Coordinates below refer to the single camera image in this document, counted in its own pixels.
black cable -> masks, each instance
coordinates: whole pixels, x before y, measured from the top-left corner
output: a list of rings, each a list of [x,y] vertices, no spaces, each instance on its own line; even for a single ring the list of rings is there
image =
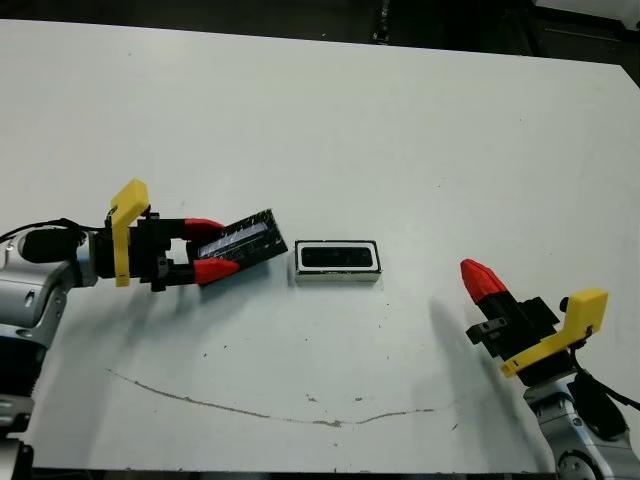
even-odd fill
[[[636,402],[635,400],[630,399],[629,397],[625,397],[624,395],[616,392],[615,390],[613,390],[610,387],[607,387],[604,383],[599,382],[598,380],[596,380],[595,378],[593,378],[593,375],[587,373],[578,363],[578,359],[576,358],[576,350],[578,348],[581,348],[582,346],[584,346],[585,342],[581,342],[581,344],[578,345],[571,345],[570,347],[570,352],[571,352],[571,362],[573,363],[573,366],[575,367],[576,371],[578,372],[578,375],[581,375],[585,378],[589,378],[589,380],[596,386],[602,388],[602,390],[604,390],[604,392],[609,395],[611,398],[613,398],[614,400],[620,402],[623,405],[628,405],[629,407],[635,408],[636,410],[640,411],[640,402]]]
[[[68,218],[60,218],[58,220],[49,220],[46,222],[30,223],[28,225],[23,225],[22,227],[14,228],[13,230],[0,236],[0,243],[4,243],[8,240],[11,240],[16,235],[16,233],[20,233],[24,230],[29,230],[31,228],[47,227],[47,226],[71,228],[71,229],[76,229],[83,232],[101,232],[101,231],[108,230],[107,228],[104,228],[104,227],[103,228],[89,227],[86,225],[80,225],[79,223],[69,220]]]

brown stain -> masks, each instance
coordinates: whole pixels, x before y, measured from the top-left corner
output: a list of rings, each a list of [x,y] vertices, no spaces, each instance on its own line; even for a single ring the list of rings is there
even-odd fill
[[[266,415],[264,413],[260,413],[260,412],[253,412],[251,410],[244,410],[242,408],[235,408],[235,407],[230,407],[228,405],[221,405],[219,403],[213,403],[213,402],[203,402],[201,400],[195,400],[193,398],[187,397],[187,396],[180,396],[180,395],[175,395],[173,393],[169,393],[169,392],[165,392],[163,390],[158,390],[157,388],[151,387],[149,385],[145,385],[144,383],[141,383],[137,380],[133,380],[131,378],[125,377],[124,375],[119,374],[118,372],[115,372],[113,370],[111,370],[110,368],[107,368],[107,372],[109,372],[111,375],[114,375],[116,377],[118,377],[119,379],[130,383],[132,385],[135,385],[136,387],[142,388],[143,390],[146,390],[148,392],[151,393],[155,393],[156,395],[160,395],[162,397],[166,397],[166,398],[170,398],[172,400],[179,400],[181,402],[186,402],[186,403],[191,403],[193,405],[199,405],[202,407],[210,407],[210,408],[216,408],[218,410],[223,410],[225,412],[230,412],[230,413],[238,413],[241,415],[248,415],[250,417],[257,417],[257,418],[264,418],[264,419],[268,419],[268,420],[277,420],[280,422],[288,422],[288,423],[301,423],[301,424],[306,424],[306,425],[323,425],[325,427],[331,427],[331,428],[342,428],[343,425],[364,425],[366,423],[370,423],[376,420],[380,420],[382,418],[388,418],[388,417],[397,417],[397,416],[401,416],[401,415],[410,415],[410,414],[414,414],[414,413],[428,413],[428,412],[433,412],[434,410],[432,408],[420,408],[420,409],[416,409],[416,410],[406,410],[406,411],[402,411],[402,412],[388,412],[388,413],[383,413],[382,415],[376,415],[375,417],[370,417],[370,418],[365,418],[364,420],[334,420],[333,422],[329,422],[326,420],[302,420],[302,419],[297,419],[297,418],[287,418],[287,417],[274,417],[271,415]]]
[[[373,422],[374,420],[380,420],[381,418],[387,417],[398,417],[400,415],[410,415],[412,413],[427,413],[433,412],[433,408],[419,408],[417,410],[406,410],[404,412],[389,412],[383,413],[382,415],[376,415],[375,417],[367,418],[365,420],[360,420],[359,422],[353,422],[355,425],[364,425],[365,423]]]
[[[314,420],[311,423],[313,425],[326,425],[327,427],[342,428],[342,424],[345,422],[341,422],[340,420],[334,420],[333,422],[327,422],[326,420]]]

white tabletop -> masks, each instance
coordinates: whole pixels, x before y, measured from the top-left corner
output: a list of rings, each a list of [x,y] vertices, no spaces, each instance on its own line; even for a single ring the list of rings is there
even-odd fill
[[[38,466],[551,471],[523,387],[464,334],[483,320],[467,257],[556,312],[610,290],[581,359],[640,397],[640,92],[620,67],[18,21],[0,66],[1,231],[99,224],[138,177],[164,217],[273,208],[290,247],[374,239],[384,269],[298,287],[287,254],[204,289],[73,291]]]

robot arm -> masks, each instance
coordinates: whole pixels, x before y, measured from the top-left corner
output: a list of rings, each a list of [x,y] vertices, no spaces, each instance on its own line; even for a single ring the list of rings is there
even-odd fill
[[[123,189],[114,199],[115,205],[112,202],[104,228],[61,219],[28,225],[0,237],[4,253],[0,269],[0,480],[30,478],[33,450],[8,436],[24,432],[29,425],[34,407],[31,395],[69,290],[92,287],[98,278],[116,277],[116,260],[122,264],[123,256],[126,281],[120,284],[126,286],[129,277],[137,277],[150,283],[153,291],[168,285],[209,283],[239,269],[234,261],[195,258],[198,246],[221,237],[222,225],[201,219],[160,219],[150,211],[146,187],[134,199],[136,208],[131,209],[127,192],[132,186],[140,193],[144,184],[134,180]],[[125,223],[119,220],[118,225],[125,239],[124,252],[114,246],[118,239],[112,214],[116,209],[130,213]],[[129,227],[139,214],[143,218],[138,225]],[[177,265],[167,258],[172,238],[188,241],[189,263]]]
[[[600,330],[607,293],[586,290],[561,303],[563,329],[539,297],[517,302],[487,267],[465,260],[462,277],[487,318],[467,330],[504,360],[502,372],[528,386],[524,399],[536,415],[563,480],[640,479],[640,461],[631,449],[629,427],[612,401],[638,408],[583,370],[576,350]]]

black rectangular object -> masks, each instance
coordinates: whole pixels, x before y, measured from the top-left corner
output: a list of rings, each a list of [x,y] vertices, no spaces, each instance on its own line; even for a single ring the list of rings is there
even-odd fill
[[[298,240],[296,280],[375,282],[382,272],[373,240]]]
[[[361,247],[334,247],[332,249],[304,247],[302,263],[308,267],[371,267],[371,250]]]
[[[224,258],[251,267],[287,251],[271,210],[264,210],[232,223],[222,230],[222,236],[198,249],[197,258]]]

